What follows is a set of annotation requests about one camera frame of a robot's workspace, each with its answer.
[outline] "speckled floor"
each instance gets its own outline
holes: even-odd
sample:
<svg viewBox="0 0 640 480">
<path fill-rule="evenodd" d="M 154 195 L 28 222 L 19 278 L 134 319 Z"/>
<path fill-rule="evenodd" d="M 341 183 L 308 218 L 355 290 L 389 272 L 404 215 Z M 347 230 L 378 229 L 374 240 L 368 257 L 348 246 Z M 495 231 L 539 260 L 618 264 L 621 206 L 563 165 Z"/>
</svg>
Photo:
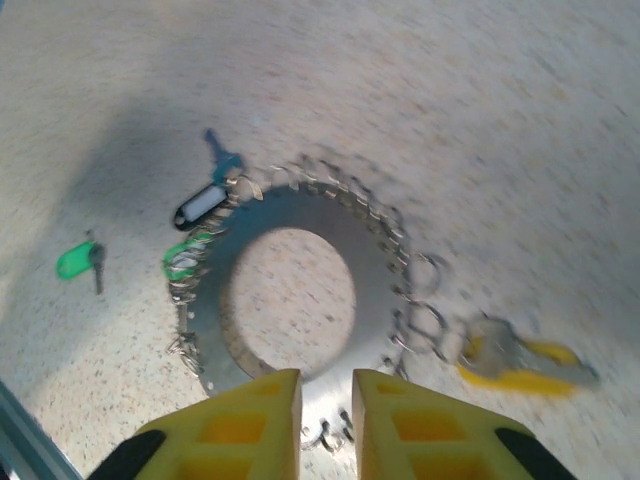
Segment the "speckled floor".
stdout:
<svg viewBox="0 0 640 480">
<path fill-rule="evenodd" d="M 323 144 L 389 177 L 378 188 L 420 226 L 416 246 L 451 264 L 434 298 L 448 318 L 505 316 L 573 347 L 603 385 L 568 400 L 491 393 L 433 357 L 409 359 L 413 378 L 523 422 L 579 478 L 637 478 L 639 78 L 635 0 L 8 1 L 0 377 L 84 473 L 203 398 L 164 353 L 175 319 L 159 269 L 180 239 L 173 208 L 210 172 L 201 132 L 258 165 Z M 89 228 L 109 249 L 102 297 L 90 275 L 54 274 Z M 281 296 L 308 307 L 286 255 L 248 255 L 240 271 L 277 268 Z M 343 322 L 325 315 L 344 301 L 309 309 L 307 328 L 333 338 Z M 304 478 L 352 478 L 351 453 L 305 453 Z"/>
</svg>

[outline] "key with yellow grip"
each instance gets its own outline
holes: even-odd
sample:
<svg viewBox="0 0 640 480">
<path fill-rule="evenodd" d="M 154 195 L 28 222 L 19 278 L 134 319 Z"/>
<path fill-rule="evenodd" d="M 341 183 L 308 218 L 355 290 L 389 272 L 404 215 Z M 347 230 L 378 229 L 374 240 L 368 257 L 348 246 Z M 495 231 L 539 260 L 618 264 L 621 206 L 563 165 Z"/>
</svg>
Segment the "key with yellow grip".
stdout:
<svg viewBox="0 0 640 480">
<path fill-rule="evenodd" d="M 597 373 L 564 345 L 519 338 L 505 320 L 470 323 L 457 367 L 471 384 L 546 395 L 569 395 L 599 383 Z"/>
</svg>

